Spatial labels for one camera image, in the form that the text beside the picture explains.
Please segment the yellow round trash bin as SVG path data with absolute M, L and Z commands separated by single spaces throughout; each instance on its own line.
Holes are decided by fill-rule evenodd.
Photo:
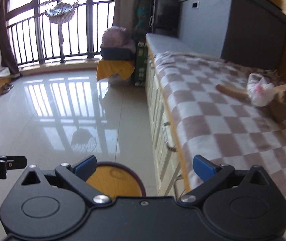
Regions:
M 113 162 L 99 162 L 87 184 L 112 200 L 118 196 L 145 197 L 142 180 L 127 166 Z

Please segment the cream drawer cabinet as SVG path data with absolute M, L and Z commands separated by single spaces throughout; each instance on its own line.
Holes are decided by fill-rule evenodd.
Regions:
M 154 59 L 159 53 L 173 50 L 177 44 L 180 42 L 176 38 L 151 33 L 146 35 L 148 55 L 145 88 L 152 135 L 156 192 L 160 196 L 174 196 L 176 200 L 185 194 L 186 188 L 179 161 L 179 149 L 173 137 L 173 128 Z

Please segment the checkered beige blanket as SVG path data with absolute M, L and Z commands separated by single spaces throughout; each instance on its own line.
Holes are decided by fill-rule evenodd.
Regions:
M 183 152 L 187 185 L 195 188 L 201 183 L 192 168 L 194 156 L 200 154 L 236 169 L 263 166 L 286 199 L 286 120 L 278 124 L 268 108 L 216 89 L 219 84 L 245 88 L 252 73 L 262 74 L 270 82 L 276 81 L 275 76 L 189 53 L 160 53 L 154 66 Z

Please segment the pair of shoes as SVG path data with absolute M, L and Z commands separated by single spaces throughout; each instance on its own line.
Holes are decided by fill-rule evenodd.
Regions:
M 13 87 L 14 85 L 12 83 L 4 83 L 0 87 L 0 96 L 7 94 Z

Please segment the crumpled white tissue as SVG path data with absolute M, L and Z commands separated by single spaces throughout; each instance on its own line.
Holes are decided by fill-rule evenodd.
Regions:
M 246 92 L 251 104 L 256 107 L 267 106 L 276 94 L 273 83 L 268 83 L 261 74 L 250 74 Z

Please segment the torn brown cardboard piece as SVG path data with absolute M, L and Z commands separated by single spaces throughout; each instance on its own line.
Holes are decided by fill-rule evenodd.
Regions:
M 222 84 L 216 85 L 216 89 L 220 93 L 238 100 L 250 100 L 248 98 L 246 89 L 239 89 L 237 87 Z M 280 124 L 286 120 L 286 84 L 278 85 L 274 87 L 274 89 L 276 92 L 274 99 L 265 107 L 268 107 L 273 119 Z

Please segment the yellow cloth covered stool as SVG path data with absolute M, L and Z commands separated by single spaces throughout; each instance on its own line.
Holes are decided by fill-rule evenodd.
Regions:
M 129 85 L 135 67 L 133 61 L 100 59 L 97 65 L 97 81 L 107 79 L 110 85 Z

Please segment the dark blue tray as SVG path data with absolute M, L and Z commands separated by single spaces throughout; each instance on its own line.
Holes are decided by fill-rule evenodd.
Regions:
M 133 60 L 135 53 L 128 48 L 101 47 L 100 53 L 105 60 Z

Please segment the green carton box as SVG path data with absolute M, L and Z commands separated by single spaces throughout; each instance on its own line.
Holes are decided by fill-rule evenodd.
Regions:
M 134 85 L 144 87 L 146 83 L 148 48 L 145 42 L 139 42 L 136 50 Z

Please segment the balcony metal railing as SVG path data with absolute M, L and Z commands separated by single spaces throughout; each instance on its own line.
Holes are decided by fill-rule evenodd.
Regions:
M 61 27 L 43 10 L 37 16 L 30 10 L 10 20 L 7 31 L 18 66 L 100 58 L 102 36 L 112 26 L 114 7 L 114 1 L 95 1 L 87 17 L 87 5 L 81 3 Z

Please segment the pink stuffed bundle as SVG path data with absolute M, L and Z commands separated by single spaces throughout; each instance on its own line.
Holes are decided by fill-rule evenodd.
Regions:
M 118 26 L 112 26 L 103 33 L 100 47 L 121 48 L 128 49 L 132 53 L 136 52 L 135 41 L 132 38 L 130 31 Z

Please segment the dark grey storage box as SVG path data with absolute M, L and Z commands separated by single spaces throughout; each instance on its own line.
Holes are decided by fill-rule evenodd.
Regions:
M 271 1 L 179 1 L 178 38 L 193 51 L 248 67 L 278 67 L 286 15 Z

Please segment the hanging net basket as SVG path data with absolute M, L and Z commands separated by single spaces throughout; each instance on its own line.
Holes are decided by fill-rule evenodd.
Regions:
M 63 24 L 68 23 L 74 16 L 78 8 L 80 0 L 75 0 L 74 3 L 67 3 L 64 0 L 48 0 L 40 4 L 45 6 L 44 14 L 49 18 L 50 23 L 58 26 L 59 46 L 63 47 Z

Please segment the black drawer tower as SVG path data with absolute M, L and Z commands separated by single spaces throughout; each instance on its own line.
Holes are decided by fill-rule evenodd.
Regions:
M 179 0 L 154 0 L 151 16 L 152 33 L 176 37 L 179 15 Z

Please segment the grey brown curtain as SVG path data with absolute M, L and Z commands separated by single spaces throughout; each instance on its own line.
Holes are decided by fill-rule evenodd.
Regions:
M 113 25 L 132 32 L 136 6 L 137 0 L 115 0 Z

